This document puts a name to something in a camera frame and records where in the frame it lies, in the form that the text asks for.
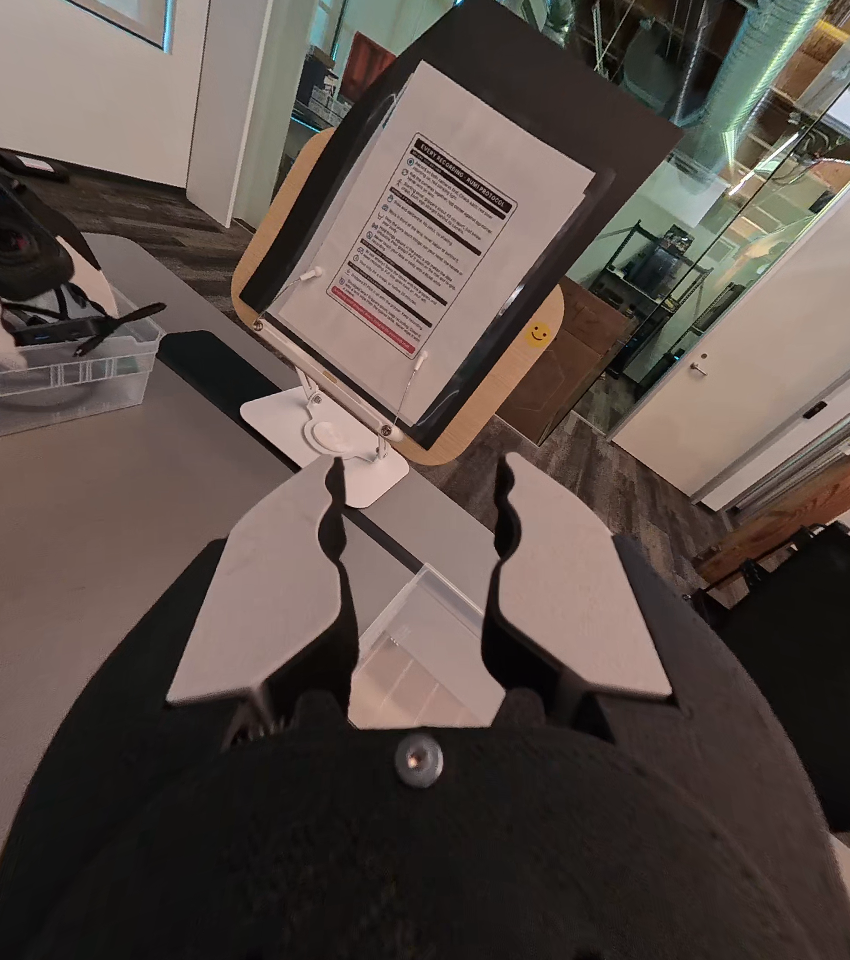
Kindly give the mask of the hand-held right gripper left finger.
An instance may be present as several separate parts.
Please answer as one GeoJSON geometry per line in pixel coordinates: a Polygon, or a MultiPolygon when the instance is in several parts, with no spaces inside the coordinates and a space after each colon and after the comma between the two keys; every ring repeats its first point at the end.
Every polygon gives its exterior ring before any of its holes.
{"type": "Polygon", "coordinates": [[[359,657],[343,562],[345,467],[323,456],[228,534],[167,690],[171,706],[239,698],[294,706],[310,690],[349,703],[359,657]]]}

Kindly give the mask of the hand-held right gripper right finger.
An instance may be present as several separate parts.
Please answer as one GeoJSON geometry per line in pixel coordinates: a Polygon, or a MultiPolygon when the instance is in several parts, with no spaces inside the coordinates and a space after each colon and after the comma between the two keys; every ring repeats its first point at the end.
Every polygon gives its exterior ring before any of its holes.
{"type": "Polygon", "coordinates": [[[504,689],[673,693],[609,528],[516,452],[498,462],[482,661],[504,689]]]}

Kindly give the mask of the clear plastic bin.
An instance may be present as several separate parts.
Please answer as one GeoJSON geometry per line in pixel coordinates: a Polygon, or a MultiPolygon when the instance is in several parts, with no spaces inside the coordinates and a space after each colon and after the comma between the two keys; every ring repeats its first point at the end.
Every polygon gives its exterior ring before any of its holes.
{"type": "Polygon", "coordinates": [[[20,347],[27,370],[0,366],[0,437],[143,402],[164,330],[157,322],[167,305],[134,307],[118,294],[111,318],[74,285],[25,302],[4,303],[1,323],[15,330],[81,318],[112,319],[117,328],[101,342],[60,342],[20,347]]]}

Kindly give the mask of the black floor outlet box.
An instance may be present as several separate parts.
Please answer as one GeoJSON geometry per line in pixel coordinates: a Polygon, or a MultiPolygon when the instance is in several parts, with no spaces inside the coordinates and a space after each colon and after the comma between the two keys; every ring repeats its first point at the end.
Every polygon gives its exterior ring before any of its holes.
{"type": "Polygon", "coordinates": [[[0,150],[0,172],[18,180],[33,178],[58,184],[71,180],[68,169],[58,162],[11,150],[0,150]]]}

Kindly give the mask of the clear acrylic box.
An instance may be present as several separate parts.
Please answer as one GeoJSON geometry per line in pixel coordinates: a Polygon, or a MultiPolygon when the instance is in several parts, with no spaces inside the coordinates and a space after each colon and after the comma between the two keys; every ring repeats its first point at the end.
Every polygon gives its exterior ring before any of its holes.
{"type": "Polygon", "coordinates": [[[424,564],[359,639],[348,720],[360,730],[485,728],[504,699],[482,660],[484,608],[424,564]]]}

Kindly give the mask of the brown cardboard box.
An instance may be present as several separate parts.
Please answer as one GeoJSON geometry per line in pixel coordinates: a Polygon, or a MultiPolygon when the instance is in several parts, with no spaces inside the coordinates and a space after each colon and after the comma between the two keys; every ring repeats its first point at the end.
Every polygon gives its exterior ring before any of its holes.
{"type": "Polygon", "coordinates": [[[541,446],[631,338],[638,323],[575,280],[559,282],[562,324],[499,407],[499,419],[541,446]]]}

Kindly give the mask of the large paned window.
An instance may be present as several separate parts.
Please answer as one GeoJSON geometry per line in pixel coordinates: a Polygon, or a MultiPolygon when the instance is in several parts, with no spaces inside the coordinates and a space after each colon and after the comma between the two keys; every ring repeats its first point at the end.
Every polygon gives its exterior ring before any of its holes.
{"type": "Polygon", "coordinates": [[[67,1],[163,53],[172,50],[176,1],[67,1]]]}

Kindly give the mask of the dark furniture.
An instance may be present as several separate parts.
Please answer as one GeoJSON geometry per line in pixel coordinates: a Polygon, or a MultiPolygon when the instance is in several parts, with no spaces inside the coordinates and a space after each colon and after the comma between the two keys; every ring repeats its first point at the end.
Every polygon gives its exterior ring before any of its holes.
{"type": "Polygon", "coordinates": [[[850,528],[802,527],[775,570],[736,571],[745,594],[724,606],[687,597],[734,654],[785,730],[835,833],[850,833],[850,528]]]}

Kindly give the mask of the black metal shelf rack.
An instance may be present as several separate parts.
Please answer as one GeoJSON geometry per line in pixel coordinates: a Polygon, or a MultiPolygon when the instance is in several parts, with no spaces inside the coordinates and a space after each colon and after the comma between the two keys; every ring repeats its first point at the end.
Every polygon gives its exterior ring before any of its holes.
{"type": "Polygon", "coordinates": [[[691,229],[673,224],[655,234],[642,224],[612,231],[621,242],[588,286],[626,319],[626,330],[605,372],[621,378],[636,354],[702,291],[711,273],[691,256],[696,241],[691,229]]]}

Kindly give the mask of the white door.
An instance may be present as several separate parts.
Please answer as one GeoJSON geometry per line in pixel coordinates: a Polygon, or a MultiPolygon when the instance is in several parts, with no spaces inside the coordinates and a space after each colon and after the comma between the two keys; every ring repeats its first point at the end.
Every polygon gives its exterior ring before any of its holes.
{"type": "Polygon", "coordinates": [[[720,510],[850,414],[850,193],[690,348],[612,441],[720,510]]]}

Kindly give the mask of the red storage crate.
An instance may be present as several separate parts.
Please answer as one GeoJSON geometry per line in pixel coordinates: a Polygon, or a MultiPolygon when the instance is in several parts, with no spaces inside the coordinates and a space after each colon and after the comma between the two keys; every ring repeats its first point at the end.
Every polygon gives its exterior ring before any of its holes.
{"type": "Polygon", "coordinates": [[[395,60],[396,54],[356,31],[341,76],[339,98],[355,104],[395,60]]]}

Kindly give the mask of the instruction sign on wooden board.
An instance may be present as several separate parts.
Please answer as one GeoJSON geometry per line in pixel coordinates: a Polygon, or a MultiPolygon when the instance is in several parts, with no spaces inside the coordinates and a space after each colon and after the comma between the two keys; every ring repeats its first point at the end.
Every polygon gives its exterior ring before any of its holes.
{"type": "Polygon", "coordinates": [[[498,2],[461,2],[326,134],[239,316],[300,387],[244,402],[279,447],[457,459],[563,320],[560,281],[680,128],[498,2]]]}

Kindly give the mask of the wooden support post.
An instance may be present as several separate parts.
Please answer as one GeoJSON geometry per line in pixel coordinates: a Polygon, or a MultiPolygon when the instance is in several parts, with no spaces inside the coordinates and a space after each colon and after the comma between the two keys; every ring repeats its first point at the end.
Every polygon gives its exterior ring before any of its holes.
{"type": "Polygon", "coordinates": [[[842,456],[708,546],[695,558],[695,572],[707,584],[719,584],[734,577],[744,561],[778,550],[801,528],[827,525],[848,511],[850,456],[842,456]]]}

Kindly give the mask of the silver ventilation duct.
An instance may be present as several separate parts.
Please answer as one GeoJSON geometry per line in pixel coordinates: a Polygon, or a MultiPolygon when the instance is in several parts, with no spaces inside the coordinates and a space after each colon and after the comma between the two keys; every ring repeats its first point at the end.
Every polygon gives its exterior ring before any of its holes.
{"type": "Polygon", "coordinates": [[[827,9],[827,1],[758,1],[744,16],[703,106],[676,147],[714,172],[730,164],[756,109],[827,9]]]}

